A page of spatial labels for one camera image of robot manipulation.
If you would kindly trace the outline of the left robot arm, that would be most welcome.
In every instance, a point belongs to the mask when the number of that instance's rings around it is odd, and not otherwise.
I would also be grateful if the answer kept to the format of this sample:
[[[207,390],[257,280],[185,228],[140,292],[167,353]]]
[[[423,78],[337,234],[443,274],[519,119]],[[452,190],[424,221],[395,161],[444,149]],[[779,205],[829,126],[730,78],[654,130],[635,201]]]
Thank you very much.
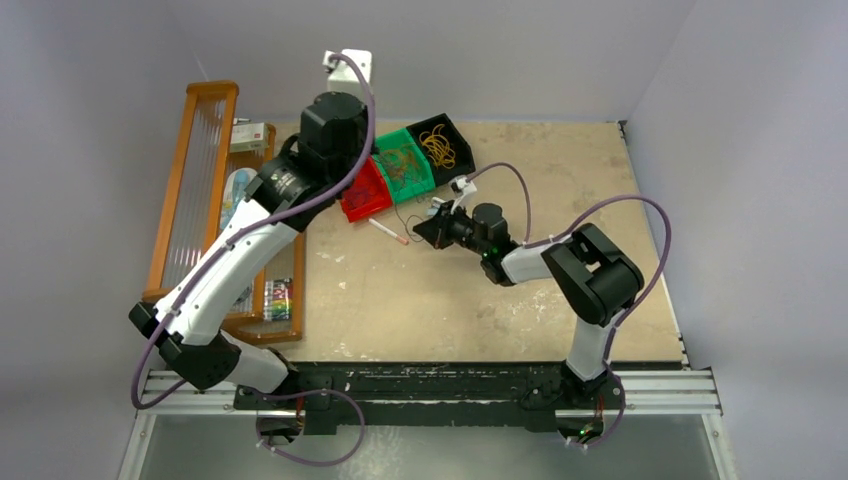
[[[222,329],[264,267],[347,189],[372,154],[371,90],[325,92],[301,113],[300,130],[248,183],[228,224],[190,273],[156,303],[138,302],[130,322],[183,381],[205,390],[223,381],[259,391],[272,408],[297,399],[283,356]]]

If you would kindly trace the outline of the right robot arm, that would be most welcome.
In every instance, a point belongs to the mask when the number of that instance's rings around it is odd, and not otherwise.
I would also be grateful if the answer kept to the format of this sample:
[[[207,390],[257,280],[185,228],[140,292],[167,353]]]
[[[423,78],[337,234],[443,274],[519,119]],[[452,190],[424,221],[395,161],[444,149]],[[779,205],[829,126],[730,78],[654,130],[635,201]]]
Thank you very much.
[[[644,287],[640,269],[596,225],[578,227],[561,240],[527,248],[513,240],[502,208],[481,203],[468,214],[448,201],[413,226],[437,250],[457,244],[480,256],[494,284],[513,286],[553,279],[577,315],[570,351],[562,364],[561,392],[576,407],[596,399],[607,376],[606,346],[613,323]]]

